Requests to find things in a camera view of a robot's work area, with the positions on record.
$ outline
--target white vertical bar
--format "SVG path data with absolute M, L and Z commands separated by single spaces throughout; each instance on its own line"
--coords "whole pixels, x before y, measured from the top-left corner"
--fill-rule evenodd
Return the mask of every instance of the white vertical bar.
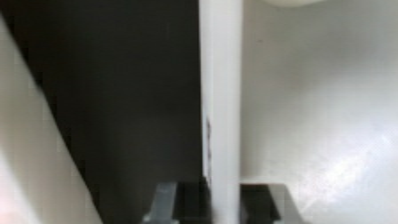
M 244 0 L 201 0 L 205 175 L 217 224 L 238 224 Z

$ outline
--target dark panel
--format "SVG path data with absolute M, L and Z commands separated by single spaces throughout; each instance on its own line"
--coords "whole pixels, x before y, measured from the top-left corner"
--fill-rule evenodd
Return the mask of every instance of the dark panel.
M 2 0 L 105 223 L 201 178 L 196 0 Z

